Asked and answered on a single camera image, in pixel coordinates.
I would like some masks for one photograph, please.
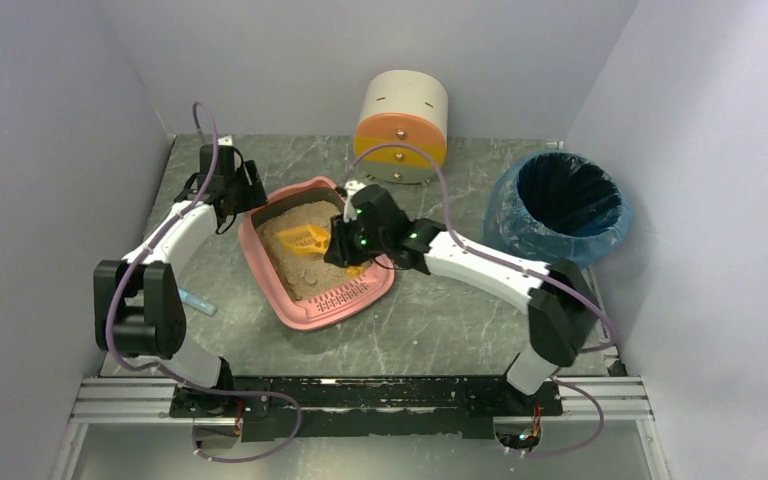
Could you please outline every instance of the litter scoop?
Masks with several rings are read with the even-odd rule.
[[[328,251],[328,243],[331,241],[331,234],[328,230],[318,225],[301,225],[299,227],[281,230],[275,234],[281,245],[294,255],[325,255]],[[346,273],[351,277],[356,277],[363,273],[366,267],[347,267]]]

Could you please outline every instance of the litter box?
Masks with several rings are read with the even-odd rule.
[[[240,243],[255,280],[278,318],[295,330],[322,328],[354,315],[387,293],[396,278],[393,263],[385,255],[377,259],[383,267],[372,264],[349,282],[315,297],[293,301],[284,289],[260,242],[257,228],[306,203],[327,201],[342,212],[344,202],[334,190],[336,186],[330,178],[315,177],[281,188],[269,195],[269,204],[249,212],[240,224]]]

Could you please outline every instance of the white cylinder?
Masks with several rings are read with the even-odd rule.
[[[446,138],[449,95],[443,84],[431,75],[390,70],[369,82],[358,125],[381,113],[400,113],[428,120]]]
[[[434,77],[410,70],[384,72],[369,83],[355,129],[360,155],[382,143],[400,142],[422,150],[442,166],[446,161],[449,96]],[[434,175],[421,154],[383,148],[364,158],[367,174],[398,183],[419,183]]]

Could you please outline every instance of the trash can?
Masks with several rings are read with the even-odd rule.
[[[483,224],[488,247],[528,260],[586,268],[628,233],[631,207],[604,170],[553,150],[515,162],[496,182]]]

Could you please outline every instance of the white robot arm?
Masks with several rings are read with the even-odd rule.
[[[109,350],[105,325],[114,291],[128,266],[148,250],[116,309],[113,337],[117,350],[129,357],[131,365],[162,365],[195,385],[221,387],[223,382],[227,386],[232,381],[230,367],[187,334],[174,273],[183,269],[208,237],[221,233],[219,228],[226,221],[230,226],[237,214],[266,205],[267,199],[254,162],[242,160],[236,148],[226,145],[219,148],[213,179],[203,201],[193,204],[210,169],[212,153],[211,145],[202,147],[200,171],[186,182],[161,227],[121,260],[99,263],[93,274],[93,289],[96,343],[102,350]],[[239,167],[235,167],[235,155],[241,158]],[[176,217],[177,222],[164,230],[167,221]]]
[[[460,235],[456,241],[438,222],[408,219],[378,185],[345,190],[341,193],[351,204],[347,210],[355,215],[344,213],[331,219],[326,262],[346,267],[385,254],[401,268],[459,280],[525,312],[529,343],[505,374],[508,383],[522,393],[533,394],[552,373],[572,365],[596,316],[540,277],[556,280],[595,302],[573,262],[548,265],[507,255]]]

